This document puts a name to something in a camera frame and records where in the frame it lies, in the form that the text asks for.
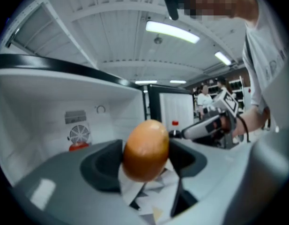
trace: black cap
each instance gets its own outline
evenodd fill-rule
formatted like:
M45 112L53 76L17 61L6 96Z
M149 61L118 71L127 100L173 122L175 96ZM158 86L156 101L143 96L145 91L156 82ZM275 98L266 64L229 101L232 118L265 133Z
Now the black cap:
M224 77L222 77L222 76L216 78L216 81L220 82L223 85L226 83L226 79Z

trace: brown wall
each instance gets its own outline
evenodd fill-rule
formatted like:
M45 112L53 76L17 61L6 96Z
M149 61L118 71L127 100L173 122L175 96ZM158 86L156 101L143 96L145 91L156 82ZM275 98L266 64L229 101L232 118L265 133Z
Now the brown wall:
M229 73L227 73L225 75L222 75L222 76L225 77L228 81L233 81L233 80L239 79L239 76L242 76L243 81L244 81L244 86L245 87L250 87L251 86L251 82L250 82L250 79L249 79L248 71L247 71L246 68L235 70L235 71L229 72ZM215 78L216 77L210 77L210 78L208 78L205 81L200 81L200 82L197 82L197 83L195 83L195 84L193 84L193 85L191 85L189 87L186 87L186 89L188 89L190 91L193 91L193 88L197 88L197 87L201 86L201 83L208 84L209 80L212 79L213 81L215 81Z

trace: ceiling sensor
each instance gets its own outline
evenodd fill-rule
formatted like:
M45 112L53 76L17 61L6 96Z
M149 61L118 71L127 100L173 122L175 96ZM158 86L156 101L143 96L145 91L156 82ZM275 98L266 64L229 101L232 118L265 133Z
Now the ceiling sensor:
M157 36L155 39L154 39L154 43L155 44L161 44L163 42L163 38Z

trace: black and white logo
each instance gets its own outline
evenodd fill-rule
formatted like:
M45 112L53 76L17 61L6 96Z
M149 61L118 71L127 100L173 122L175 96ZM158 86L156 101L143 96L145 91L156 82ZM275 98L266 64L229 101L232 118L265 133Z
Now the black and white logo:
M224 101L227 103L227 105L229 105L229 107L233 110L233 112L235 112L236 102L233 100L233 98L229 94L226 94L224 96Z

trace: fluorescent light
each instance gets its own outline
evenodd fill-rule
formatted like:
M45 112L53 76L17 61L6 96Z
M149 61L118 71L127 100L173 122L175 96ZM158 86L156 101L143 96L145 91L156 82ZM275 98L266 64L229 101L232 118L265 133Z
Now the fluorescent light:
M185 31L180 28L173 27L164 23L160 23L160 22L148 21L146 24L146 31L170 35L173 37L186 40L190 43L197 43L198 40L200 39L198 36L188 31Z
M222 52L215 53L215 57L217 57L219 60L221 60L225 65L231 65L231 61L222 54Z
M152 81L136 81L136 84L150 84L150 83L157 83L158 81L152 80Z
M171 80L170 83L181 83L181 84L184 84L184 83L186 83L186 81Z

